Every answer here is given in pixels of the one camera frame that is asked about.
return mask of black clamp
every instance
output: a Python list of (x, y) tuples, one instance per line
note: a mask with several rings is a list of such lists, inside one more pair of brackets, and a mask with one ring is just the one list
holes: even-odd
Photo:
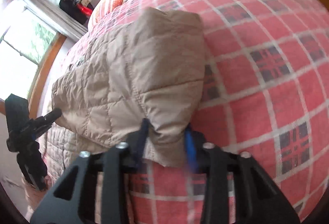
[[(129, 224), (124, 173), (138, 172), (149, 127), (144, 119), (139, 131), (107, 152), (81, 152), (46, 193), (30, 223), (95, 223), (97, 175), (102, 171), (101, 223)], [(190, 127), (185, 131), (185, 149), (192, 171), (207, 175), (202, 224), (229, 223), (229, 172), (234, 177), (236, 223), (300, 223), (283, 193), (251, 155), (226, 153)]]
[(26, 181), (37, 190), (44, 190), (47, 166), (35, 140), (51, 128), (52, 123), (61, 116), (61, 110), (54, 109), (45, 116), (30, 119), (28, 101), (13, 94), (5, 100), (5, 109), (9, 132), (7, 148), (18, 153), (17, 163)]

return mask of pillow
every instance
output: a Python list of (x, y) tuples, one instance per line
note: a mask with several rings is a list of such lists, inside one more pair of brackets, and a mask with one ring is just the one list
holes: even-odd
[(104, 16), (111, 13), (116, 7), (122, 5), (123, 0), (101, 0), (93, 10), (88, 22), (90, 31)]

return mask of red plaid comforter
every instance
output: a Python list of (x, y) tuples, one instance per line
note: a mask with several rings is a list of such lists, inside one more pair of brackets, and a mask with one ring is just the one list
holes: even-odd
[[(329, 13), (317, 0), (131, 0), (71, 49), (63, 69), (147, 6), (200, 14), (207, 64), (193, 128), (227, 151), (252, 153), (304, 219), (328, 184)], [(138, 222), (199, 223), (204, 176), (146, 161), (130, 179)], [(230, 204), (233, 213), (232, 185)]]

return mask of windowpane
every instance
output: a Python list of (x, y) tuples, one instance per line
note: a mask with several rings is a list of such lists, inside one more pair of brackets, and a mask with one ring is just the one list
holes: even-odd
[(24, 7), (24, 2), (13, 0), (3, 11), (0, 10), (0, 36), (19, 18)]
[(25, 10), (11, 26), (4, 40), (32, 60), (40, 63), (56, 32)]
[(38, 66), (2, 41), (0, 43), (0, 98), (10, 93), (27, 98)]

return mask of metal screw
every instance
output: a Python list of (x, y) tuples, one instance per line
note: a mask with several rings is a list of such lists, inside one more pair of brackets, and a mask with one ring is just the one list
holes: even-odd
[(118, 149), (125, 149), (125, 148), (128, 148), (128, 147), (129, 147), (128, 143), (124, 142), (124, 141), (122, 141), (122, 142), (120, 142), (119, 144), (116, 145), (116, 148), (118, 148)]
[(242, 153), (240, 153), (240, 156), (242, 158), (250, 158), (251, 157), (251, 154), (249, 152), (242, 152)]
[(82, 151), (82, 152), (80, 152), (79, 156), (82, 158), (87, 158), (90, 156), (90, 152)]
[(215, 147), (215, 144), (211, 143), (211, 142), (205, 142), (203, 144), (203, 148), (205, 149), (213, 149)]

